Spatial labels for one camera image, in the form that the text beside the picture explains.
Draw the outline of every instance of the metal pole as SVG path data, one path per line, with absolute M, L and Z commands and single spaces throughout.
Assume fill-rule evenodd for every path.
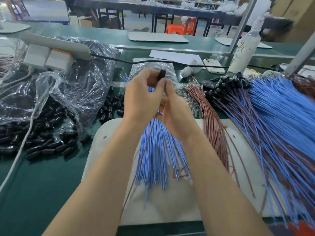
M 315 54 L 315 32 L 287 66 L 284 73 L 289 75 L 297 74 L 313 54 Z
M 246 8 L 246 13 L 243 15 L 242 17 L 242 20 L 241 20 L 241 23 L 239 24 L 237 30 L 236 30 L 236 33 L 235 33 L 235 36 L 232 40 L 232 43 L 230 44 L 230 48 L 229 48 L 229 53 L 232 54 L 233 51 L 234 51 L 234 48 L 236 47 L 237 43 L 238 43 L 238 40 L 239 38 L 241 37 L 242 35 L 242 32 L 245 28 L 245 25 L 248 21 L 248 18 L 250 17 L 250 14 L 252 13 L 253 9 L 254 9 L 254 6 L 256 5 L 256 2 L 257 0 L 250 0 L 250 2 L 248 3 L 248 6 Z

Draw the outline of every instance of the bottle cap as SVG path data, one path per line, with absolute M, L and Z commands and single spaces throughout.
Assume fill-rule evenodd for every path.
M 261 30 L 262 25 L 264 24 L 265 18 L 264 17 L 257 17 L 254 21 L 251 30 Z

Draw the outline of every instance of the person's right hand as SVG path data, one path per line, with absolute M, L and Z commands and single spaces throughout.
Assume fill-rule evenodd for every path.
M 200 128 L 190 110 L 188 103 L 179 97 L 173 88 L 172 81 L 166 83 L 167 99 L 161 102 L 159 111 L 155 117 L 163 122 L 170 133 L 180 142 L 184 143 L 187 139 L 200 132 Z

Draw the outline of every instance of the white phone case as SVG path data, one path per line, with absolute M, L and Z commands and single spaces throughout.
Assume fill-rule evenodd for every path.
M 222 67 L 222 65 L 216 59 L 204 59 L 203 63 L 206 66 L 206 69 L 208 72 L 213 73 L 213 74 L 220 74 L 220 75 L 225 74 L 225 70 L 223 68 L 220 68 L 220 67 Z

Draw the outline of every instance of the white cable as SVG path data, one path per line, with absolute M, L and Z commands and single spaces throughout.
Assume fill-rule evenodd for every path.
M 38 102 L 41 102 L 41 101 L 42 101 L 42 99 L 43 99 L 43 98 L 45 97 L 45 95 L 46 95 L 46 92 L 49 91 L 49 89 L 50 89 L 51 86 L 52 86 L 52 84 L 48 87 L 48 89 L 46 89 L 45 93 L 41 96 L 41 98 L 38 100 Z M 2 182 L 2 184 L 1 184 L 1 186 L 0 186 L 0 194 L 1 194 L 1 192 L 2 192 L 2 190 L 3 190 L 3 188 L 4 188 L 4 186 L 5 186 L 6 183 L 8 182 L 8 180 L 9 180 L 9 178 L 10 178 L 10 176 L 11 176 L 13 170 L 14 170 L 14 167 L 15 167 L 15 165 L 16 165 L 16 163 L 17 163 L 17 161 L 18 161 L 18 159 L 19 159 L 19 157 L 20 157 L 20 155 L 21 155 L 21 153 L 22 153 L 22 150 L 23 150 L 23 147 L 24 147 L 24 145 L 25 145 L 25 142 L 26 142 L 26 140 L 27 140 L 27 138 L 28 138 L 28 135 L 30 134 L 30 132 L 31 132 L 31 130 L 32 130 L 34 114 L 35 114 L 35 112 L 37 111 L 37 107 L 38 107 L 38 104 L 37 104 L 37 105 L 35 104 L 34 110 L 33 110 L 32 115 L 31 115 L 31 117 L 30 117 L 30 127 L 29 127 L 29 129 L 28 129 L 28 131 L 27 131 L 27 133 L 26 133 L 26 135 L 25 135 L 23 141 L 22 141 L 22 144 L 21 144 L 21 147 L 20 147 L 20 149 L 19 149 L 19 151 L 18 151 L 18 154 L 16 155 L 16 157 L 15 157 L 15 159 L 14 159 L 14 162 L 13 162 L 13 164 L 12 164 L 12 166 L 11 166 L 11 168 L 10 168 L 10 170 L 9 170 L 9 172 L 8 172 L 8 174 L 7 174 L 7 176 L 6 176 L 6 178 L 4 179 L 4 181 Z
M 17 80 L 14 80 L 14 81 L 12 81 L 12 82 L 10 82 L 10 83 L 1 85 L 0 88 L 6 87 L 6 86 L 11 85 L 11 84 L 15 84 L 15 83 L 17 83 L 17 82 L 19 82 L 19 81 L 22 81 L 22 80 L 28 78 L 28 77 L 34 72 L 34 70 L 35 70 L 34 67 L 32 67 L 32 66 L 29 67 L 29 68 L 28 68 L 28 73 L 27 73 L 27 75 L 26 75 L 25 77 L 20 78 L 20 79 L 17 79 Z

